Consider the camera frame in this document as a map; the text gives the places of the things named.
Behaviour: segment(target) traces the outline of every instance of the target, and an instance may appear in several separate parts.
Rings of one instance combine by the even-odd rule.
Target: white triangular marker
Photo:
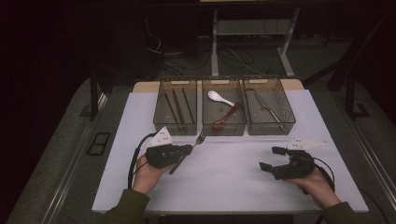
[[[287,149],[306,150],[312,147],[328,145],[328,141],[294,137]]]
[[[171,134],[164,126],[155,136],[148,142],[148,147],[158,147],[169,145],[173,143],[173,138]]]

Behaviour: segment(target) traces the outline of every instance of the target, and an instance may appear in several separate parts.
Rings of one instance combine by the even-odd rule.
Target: white spoon
[[[210,99],[214,100],[214,101],[218,101],[218,102],[224,102],[226,104],[229,104],[230,106],[234,106],[235,104],[222,98],[217,92],[215,91],[210,91],[207,93],[207,95],[209,96]]]

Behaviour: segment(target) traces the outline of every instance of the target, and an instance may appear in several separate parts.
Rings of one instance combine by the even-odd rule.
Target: olive jacket sleeve
[[[349,203],[339,203],[323,210],[322,215],[328,224],[362,224]]]
[[[117,206],[108,210],[102,217],[102,224],[142,223],[149,196],[132,189],[125,189]]]

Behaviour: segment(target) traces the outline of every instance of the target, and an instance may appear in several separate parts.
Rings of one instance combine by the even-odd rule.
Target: fork
[[[206,136],[204,134],[204,131],[201,131],[201,133],[197,137],[197,140],[195,140],[195,144],[192,146],[191,151],[194,149],[195,146],[201,145],[205,141],[205,138],[206,138]],[[186,157],[187,157],[187,155],[184,155],[180,158],[180,160],[176,163],[176,165],[174,167],[172,167],[171,171],[169,171],[169,175],[172,175],[175,172],[177,167],[184,161],[184,159]]]

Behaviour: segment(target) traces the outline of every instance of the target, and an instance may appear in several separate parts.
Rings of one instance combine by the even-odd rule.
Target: hand
[[[149,194],[158,184],[161,176],[173,166],[170,165],[163,167],[162,169],[157,169],[147,162],[148,160],[146,159],[145,155],[137,159],[135,167],[136,173],[134,174],[134,184],[132,185],[132,189],[144,194]]]
[[[341,202],[318,168],[315,168],[311,175],[303,178],[288,179],[286,181],[294,183],[300,189],[308,191],[315,204],[322,209]]]

